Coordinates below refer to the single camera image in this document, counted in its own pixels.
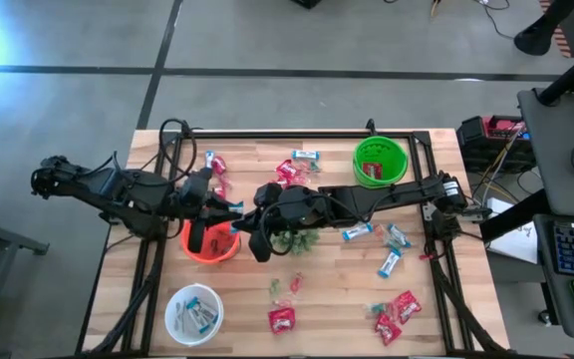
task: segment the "chair wheel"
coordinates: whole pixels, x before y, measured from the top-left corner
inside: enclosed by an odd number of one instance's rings
[[[550,321],[550,314],[548,313],[548,310],[540,311],[539,314],[537,314],[537,320],[546,325],[546,327],[553,325],[553,323]]]

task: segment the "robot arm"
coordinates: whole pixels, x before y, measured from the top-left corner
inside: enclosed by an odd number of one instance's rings
[[[269,241],[272,233],[352,226],[369,221],[376,211],[425,202],[436,207],[442,226],[449,221],[451,226],[457,225],[453,214],[462,213],[467,205],[457,179],[444,173],[376,189],[340,185],[315,191],[300,185],[282,189],[277,183],[269,183],[256,192],[256,209],[232,225],[251,233],[249,247],[256,260],[264,262],[271,253],[286,254],[273,249]]]
[[[120,219],[134,235],[158,238],[165,235],[168,218],[197,221],[211,226],[240,217],[229,212],[231,203],[208,190],[211,169],[202,169],[187,177],[182,187],[163,177],[141,170],[88,170],[68,162],[65,157],[50,157],[33,172],[33,194],[47,199],[51,195],[72,196],[95,208],[105,221]],[[193,230],[192,236],[202,236]]]
[[[256,208],[244,215],[230,212],[232,205],[209,190],[211,169],[190,174],[180,188],[161,176],[141,170],[106,168],[88,170],[68,162],[65,157],[51,157],[33,172],[33,194],[73,196],[101,210],[106,221],[120,219],[141,238],[165,235],[169,219],[189,219],[192,223],[188,248],[202,249],[204,229],[235,220],[232,225],[251,233],[249,247],[256,260],[265,262],[273,249],[272,233],[327,226],[345,227],[371,219],[374,212],[404,205],[432,202],[440,223],[457,226],[453,214],[462,213],[466,198],[456,178],[444,173],[419,181],[369,189],[359,185],[322,186],[317,191],[301,185],[283,189],[268,183],[254,197]]]

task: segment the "wooden table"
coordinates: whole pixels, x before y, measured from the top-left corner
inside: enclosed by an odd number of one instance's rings
[[[437,169],[459,179],[468,191],[468,182],[454,130],[429,130]],[[253,208],[256,189],[276,179],[274,169],[289,158],[291,150],[321,152],[323,172],[312,179],[318,185],[354,184],[353,150],[359,140],[199,140],[195,168],[204,163],[206,150],[216,151],[227,162],[233,190],[230,201],[244,201],[245,211]],[[408,145],[401,142],[405,150]],[[183,144],[182,164],[188,161],[191,147]],[[129,168],[140,168],[157,151],[156,131],[137,131],[134,136]],[[428,173],[421,156],[423,174]],[[413,180],[411,168],[402,182]],[[418,205],[376,213],[374,223],[394,222],[414,246],[394,269],[389,279],[376,274],[388,251],[374,237],[364,236],[345,243],[340,230],[320,230],[313,252],[300,257],[272,256],[268,263],[257,263],[247,247],[248,234],[242,235],[241,251],[218,265],[202,265],[190,259],[170,240],[165,249],[156,317],[151,337],[151,355],[167,356],[285,356],[285,355],[437,355],[444,353],[435,294],[429,263],[420,260],[425,236]],[[478,233],[477,226],[463,224],[464,230]],[[170,233],[176,230],[173,226]],[[114,228],[109,243],[126,236],[124,228]],[[493,286],[484,245],[478,239],[461,236],[454,253],[466,304],[481,325],[500,345],[508,340]],[[105,257],[94,300],[84,349],[97,345],[117,322],[130,299],[139,241],[114,247]],[[279,278],[287,291],[289,279],[303,273],[303,286],[294,301],[296,328],[275,336],[268,326],[267,312],[272,309],[269,286]],[[187,348],[174,342],[164,327],[163,314],[172,295],[185,285],[199,282],[213,288],[224,303],[224,321],[218,334],[208,343]],[[423,310],[404,326],[403,335],[388,347],[374,333],[374,319],[367,318],[365,305],[388,301],[411,290]],[[145,305],[137,320],[134,345],[140,343]],[[460,343],[456,314],[448,302],[455,342]]]

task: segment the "green bowl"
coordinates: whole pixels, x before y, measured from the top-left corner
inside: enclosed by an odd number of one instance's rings
[[[381,164],[381,179],[374,179],[363,172],[363,163]],[[359,184],[368,188],[388,186],[399,181],[407,172],[407,154],[395,141],[371,136],[362,140],[354,151],[354,175]]]

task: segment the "gray floor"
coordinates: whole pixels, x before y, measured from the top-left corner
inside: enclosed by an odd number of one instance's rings
[[[172,2],[0,0],[0,65],[153,67]],[[442,2],[432,20],[429,6],[323,0],[307,12],[287,0],[185,0],[165,65],[528,75],[574,63],[554,47],[543,57],[519,53],[470,0]],[[494,13],[508,34],[540,14],[537,0]],[[148,83],[138,75],[0,74],[0,225],[51,243],[45,257],[19,255],[0,302],[0,350],[14,358],[74,351],[108,231],[73,199],[31,196],[30,172],[50,155],[94,166],[117,150],[124,163]],[[517,91],[543,85],[163,76],[147,127],[167,117],[207,129],[354,128],[368,118],[379,127],[457,127],[475,115],[516,115]],[[512,179],[503,183],[525,195]],[[539,186],[531,176],[523,183]],[[574,353],[574,339],[535,321],[538,286],[505,280],[497,291],[512,348]]]

